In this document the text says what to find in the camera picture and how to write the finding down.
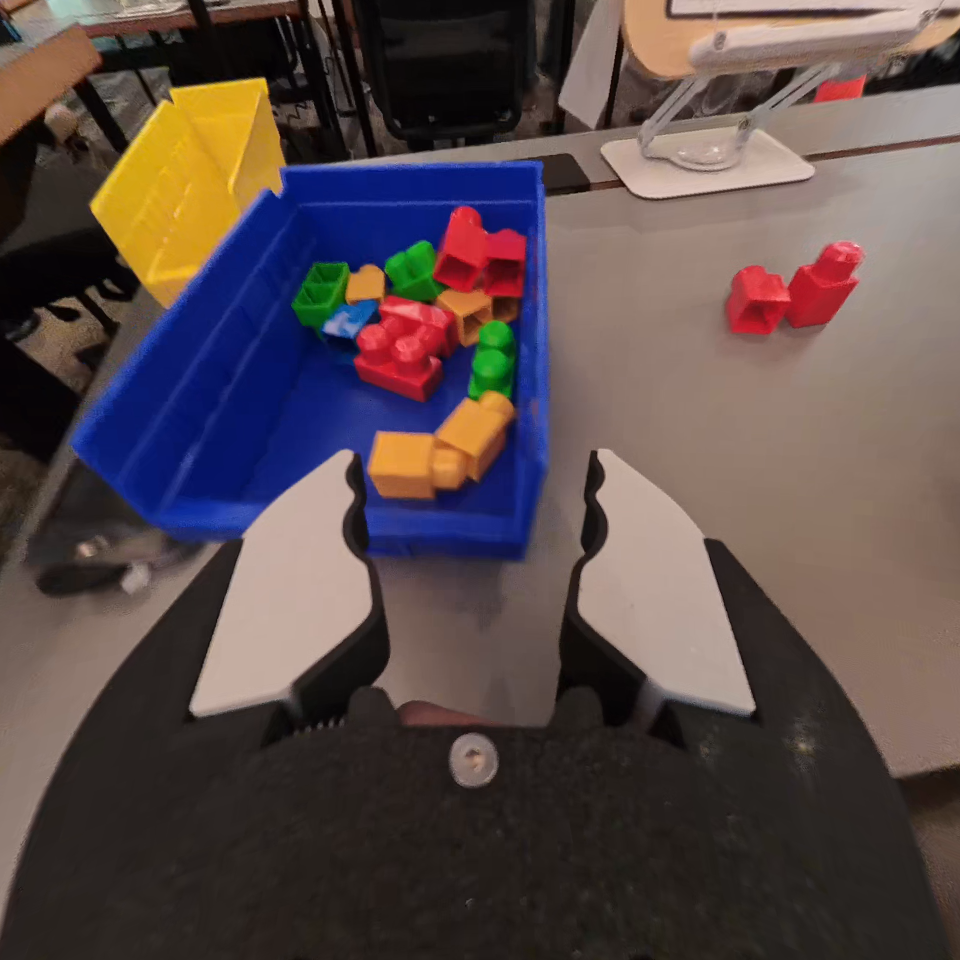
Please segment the blue plastic bin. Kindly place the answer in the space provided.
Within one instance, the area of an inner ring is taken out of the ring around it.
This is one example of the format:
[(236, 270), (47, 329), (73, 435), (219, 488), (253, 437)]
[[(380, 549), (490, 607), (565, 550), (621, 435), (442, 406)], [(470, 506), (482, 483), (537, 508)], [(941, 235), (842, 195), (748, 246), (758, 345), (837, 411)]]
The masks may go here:
[(425, 402), (362, 382), (301, 325), (293, 302), (318, 262), (382, 265), (438, 242), (470, 207), (526, 237), (515, 323), (516, 418), (479, 482), (433, 502), (367, 484), (380, 556), (520, 560), (549, 458), (546, 189), (534, 160), (300, 165), (246, 210), (174, 306), (78, 422), (79, 459), (151, 525), (194, 542), (243, 534), (289, 487), (340, 450), (366, 460), (378, 430), (432, 433), (464, 400), (474, 348), (443, 361)]

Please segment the black shoe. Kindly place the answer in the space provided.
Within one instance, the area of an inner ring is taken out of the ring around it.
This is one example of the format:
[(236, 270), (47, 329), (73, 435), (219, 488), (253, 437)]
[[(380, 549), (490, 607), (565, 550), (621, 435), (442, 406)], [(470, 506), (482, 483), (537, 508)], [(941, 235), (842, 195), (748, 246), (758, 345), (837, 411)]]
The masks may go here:
[(159, 573), (193, 559), (203, 547), (140, 523), (49, 523), (30, 537), (26, 565), (47, 597), (137, 594)]

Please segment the black flat panel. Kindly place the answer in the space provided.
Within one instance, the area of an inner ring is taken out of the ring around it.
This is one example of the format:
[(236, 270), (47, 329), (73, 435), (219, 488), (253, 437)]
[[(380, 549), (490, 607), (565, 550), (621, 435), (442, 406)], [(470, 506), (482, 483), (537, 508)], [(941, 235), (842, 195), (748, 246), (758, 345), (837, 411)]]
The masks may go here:
[(553, 153), (533, 158), (541, 164), (541, 180), (547, 198), (587, 193), (592, 181), (576, 158), (569, 153)]

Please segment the pile of colourful toy blocks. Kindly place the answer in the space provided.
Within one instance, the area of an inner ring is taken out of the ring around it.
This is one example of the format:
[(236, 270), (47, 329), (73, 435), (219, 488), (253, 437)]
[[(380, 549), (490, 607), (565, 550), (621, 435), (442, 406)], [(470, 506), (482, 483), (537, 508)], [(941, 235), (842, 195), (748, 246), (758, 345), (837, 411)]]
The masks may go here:
[(432, 432), (378, 430), (367, 474), (380, 498), (433, 501), (478, 484), (505, 450), (520, 348), (513, 326), (526, 287), (527, 237), (488, 230), (455, 207), (438, 246), (418, 241), (383, 266), (318, 261), (292, 308), (359, 380), (404, 400), (435, 398), (447, 363), (472, 352), (465, 396)]

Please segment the yellow plastic bin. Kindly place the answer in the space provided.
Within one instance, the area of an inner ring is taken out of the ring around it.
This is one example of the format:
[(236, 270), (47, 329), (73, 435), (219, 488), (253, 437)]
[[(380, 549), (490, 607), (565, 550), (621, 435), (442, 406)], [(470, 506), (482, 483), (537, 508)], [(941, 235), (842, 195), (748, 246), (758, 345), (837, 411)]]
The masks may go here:
[(89, 208), (170, 308), (261, 192), (281, 191), (284, 166), (265, 78), (173, 87)]

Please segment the white book stand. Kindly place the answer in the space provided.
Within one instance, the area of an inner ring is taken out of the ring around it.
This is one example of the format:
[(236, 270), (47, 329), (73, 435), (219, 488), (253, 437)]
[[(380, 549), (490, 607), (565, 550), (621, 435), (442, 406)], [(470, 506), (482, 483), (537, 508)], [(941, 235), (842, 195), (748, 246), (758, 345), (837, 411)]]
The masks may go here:
[[(606, 142), (602, 158), (630, 194), (651, 201), (808, 181), (814, 175), (813, 166), (770, 136), (765, 126), (822, 82), (858, 77), (902, 56), (906, 54), (884, 60), (830, 58), (772, 69), (722, 66), (717, 74), (698, 70), (675, 79), (673, 90), (633, 138)], [(782, 90), (748, 111), (735, 126), (671, 127), (677, 114), (705, 92), (711, 80), (779, 69), (796, 72)]]

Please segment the black office chair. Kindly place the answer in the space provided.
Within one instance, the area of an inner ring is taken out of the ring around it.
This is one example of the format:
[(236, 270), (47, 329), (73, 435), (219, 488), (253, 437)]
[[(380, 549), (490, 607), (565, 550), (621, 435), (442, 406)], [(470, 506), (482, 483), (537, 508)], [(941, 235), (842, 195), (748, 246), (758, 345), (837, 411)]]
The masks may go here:
[(351, 2), (386, 154), (551, 132), (564, 2)]

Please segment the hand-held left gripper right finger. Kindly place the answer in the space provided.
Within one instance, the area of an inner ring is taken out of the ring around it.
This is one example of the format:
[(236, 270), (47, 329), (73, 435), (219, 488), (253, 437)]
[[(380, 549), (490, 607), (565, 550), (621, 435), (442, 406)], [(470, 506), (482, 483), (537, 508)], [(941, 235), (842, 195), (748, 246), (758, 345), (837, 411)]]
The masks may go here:
[(701, 529), (606, 448), (589, 455), (583, 503), (557, 696), (592, 690), (606, 723), (653, 723), (667, 703), (751, 718), (755, 697)]

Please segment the wooden side table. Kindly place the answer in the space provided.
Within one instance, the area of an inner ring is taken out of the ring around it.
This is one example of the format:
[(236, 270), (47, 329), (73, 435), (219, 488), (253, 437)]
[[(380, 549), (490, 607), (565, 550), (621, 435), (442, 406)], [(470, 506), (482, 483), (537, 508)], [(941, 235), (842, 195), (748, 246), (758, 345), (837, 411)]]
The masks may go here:
[(91, 77), (106, 71), (98, 38), (192, 30), (203, 51), (199, 69), (215, 81), (239, 79), (226, 30), (273, 21), (304, 73), (319, 53), (307, 2), (2, 2), (2, 142), (74, 94), (116, 154), (128, 140)]

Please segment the printed instruction sheet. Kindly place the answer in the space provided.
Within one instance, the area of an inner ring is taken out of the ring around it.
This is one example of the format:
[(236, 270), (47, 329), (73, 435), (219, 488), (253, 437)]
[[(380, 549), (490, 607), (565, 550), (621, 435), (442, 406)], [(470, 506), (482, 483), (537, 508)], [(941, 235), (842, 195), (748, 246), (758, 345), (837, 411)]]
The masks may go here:
[(954, 1), (666, 1), (669, 18), (812, 18), (915, 10), (953, 13)]

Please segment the red toy building block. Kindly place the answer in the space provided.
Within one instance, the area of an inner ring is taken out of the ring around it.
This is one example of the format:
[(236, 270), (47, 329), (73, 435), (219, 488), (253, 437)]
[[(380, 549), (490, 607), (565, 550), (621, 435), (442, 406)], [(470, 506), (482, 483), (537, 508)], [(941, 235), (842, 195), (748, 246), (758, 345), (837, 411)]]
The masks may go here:
[(857, 288), (855, 271), (863, 259), (861, 246), (840, 241), (825, 246), (813, 263), (798, 267), (787, 287), (789, 326), (798, 330), (828, 324)]
[(771, 334), (786, 316), (791, 296), (784, 279), (761, 265), (738, 270), (726, 299), (726, 319), (734, 334)]

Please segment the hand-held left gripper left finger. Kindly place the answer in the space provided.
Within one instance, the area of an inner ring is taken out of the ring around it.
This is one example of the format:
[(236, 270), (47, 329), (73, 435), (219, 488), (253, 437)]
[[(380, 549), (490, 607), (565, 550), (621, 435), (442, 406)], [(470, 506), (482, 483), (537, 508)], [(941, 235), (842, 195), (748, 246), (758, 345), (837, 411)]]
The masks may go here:
[(191, 698), (196, 718), (264, 705), (333, 719), (378, 679), (390, 640), (367, 557), (361, 460), (341, 450), (247, 529)]

